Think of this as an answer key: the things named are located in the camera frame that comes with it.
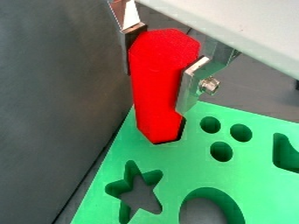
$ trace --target bolt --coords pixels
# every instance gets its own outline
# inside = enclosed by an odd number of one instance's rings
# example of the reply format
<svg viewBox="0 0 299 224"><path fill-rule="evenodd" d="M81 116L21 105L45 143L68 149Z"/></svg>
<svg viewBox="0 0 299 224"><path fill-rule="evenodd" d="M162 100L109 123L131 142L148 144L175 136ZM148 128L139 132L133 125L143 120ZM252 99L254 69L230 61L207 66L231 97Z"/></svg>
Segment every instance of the bolt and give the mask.
<svg viewBox="0 0 299 224"><path fill-rule="evenodd" d="M212 76L207 78L206 80L202 80L199 84L200 92L208 95L215 95L219 87L220 87L220 82Z"/></svg>

